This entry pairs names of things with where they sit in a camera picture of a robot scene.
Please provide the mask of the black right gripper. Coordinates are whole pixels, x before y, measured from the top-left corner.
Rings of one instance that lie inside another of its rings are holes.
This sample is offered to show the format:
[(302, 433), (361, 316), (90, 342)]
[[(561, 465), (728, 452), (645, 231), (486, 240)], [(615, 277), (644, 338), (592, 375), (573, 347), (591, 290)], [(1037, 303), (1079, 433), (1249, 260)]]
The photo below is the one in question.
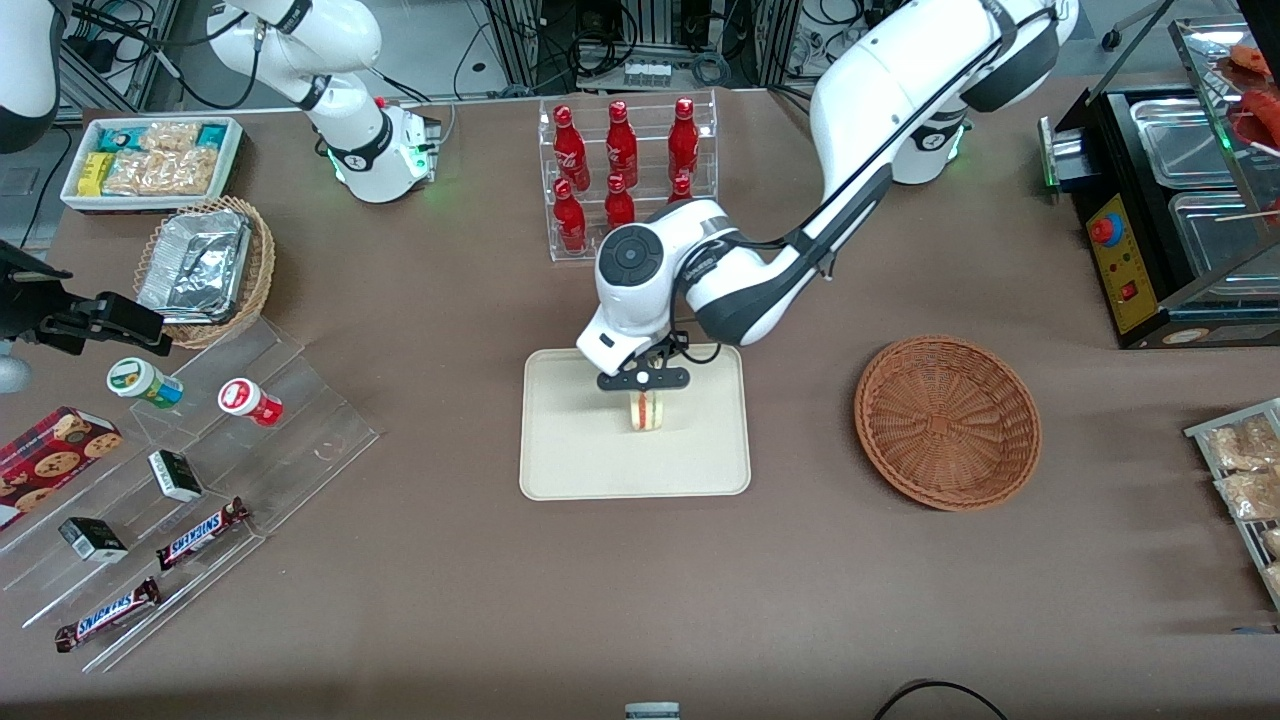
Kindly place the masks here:
[(69, 302), (61, 283), (70, 272), (50, 266), (23, 249), (1, 241), (1, 337), (19, 340), (38, 327), (38, 343), (79, 356), (90, 341), (114, 342), (165, 357), (173, 347), (164, 316), (123, 295), (101, 292), (70, 305), (76, 324), (44, 320)]

